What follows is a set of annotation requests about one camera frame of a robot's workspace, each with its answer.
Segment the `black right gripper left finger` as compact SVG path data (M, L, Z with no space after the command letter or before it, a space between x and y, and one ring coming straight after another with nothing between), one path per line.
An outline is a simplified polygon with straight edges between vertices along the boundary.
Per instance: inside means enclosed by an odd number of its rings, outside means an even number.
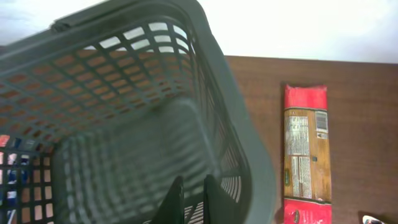
M183 177L173 181L150 224L184 224Z

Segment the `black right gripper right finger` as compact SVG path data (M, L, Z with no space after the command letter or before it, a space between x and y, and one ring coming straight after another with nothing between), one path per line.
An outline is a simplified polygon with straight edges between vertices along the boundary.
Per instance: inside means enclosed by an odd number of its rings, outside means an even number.
M207 175L204 180L203 202L204 224L235 223L234 202L213 175Z

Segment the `beige clear snack bag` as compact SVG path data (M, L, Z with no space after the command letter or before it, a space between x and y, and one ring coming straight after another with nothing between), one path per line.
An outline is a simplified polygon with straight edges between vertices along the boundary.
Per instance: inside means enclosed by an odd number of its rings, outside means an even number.
M374 218L369 215L364 215L362 218L363 224L385 224L377 218Z

